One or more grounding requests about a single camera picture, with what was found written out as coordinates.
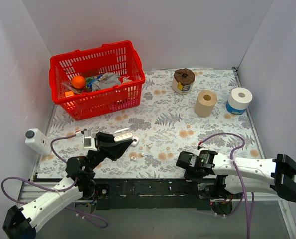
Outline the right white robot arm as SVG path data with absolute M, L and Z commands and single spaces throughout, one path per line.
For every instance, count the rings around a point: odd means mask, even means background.
M 202 150 L 199 155 L 183 151 L 176 166 L 185 170 L 185 179 L 201 185 L 204 198 L 225 198 L 246 190 L 296 203 L 296 162 L 285 154 L 275 159 L 231 160 L 210 150 Z

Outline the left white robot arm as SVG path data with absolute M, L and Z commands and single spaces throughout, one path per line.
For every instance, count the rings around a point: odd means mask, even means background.
M 5 217 L 3 230 L 10 239 L 34 239 L 37 232 L 57 213 L 78 199 L 96 200 L 99 190 L 94 182 L 94 169 L 105 159 L 116 161 L 138 140 L 130 129 L 113 134 L 98 132 L 95 137 L 90 131 L 77 131 L 82 137 L 86 156 L 69 158 L 66 176 L 53 188 L 44 187 L 46 192 L 30 203 L 14 205 Z

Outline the white oval earbud charging case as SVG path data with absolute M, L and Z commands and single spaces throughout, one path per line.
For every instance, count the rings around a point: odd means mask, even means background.
M 129 139 L 133 139 L 133 133 L 131 132 L 130 129 L 128 128 L 124 128 L 124 129 L 120 129 L 118 131 L 116 131 L 113 134 L 114 137 L 114 141 L 115 142 L 120 142 L 120 141 L 124 141 L 124 140 L 129 140 Z

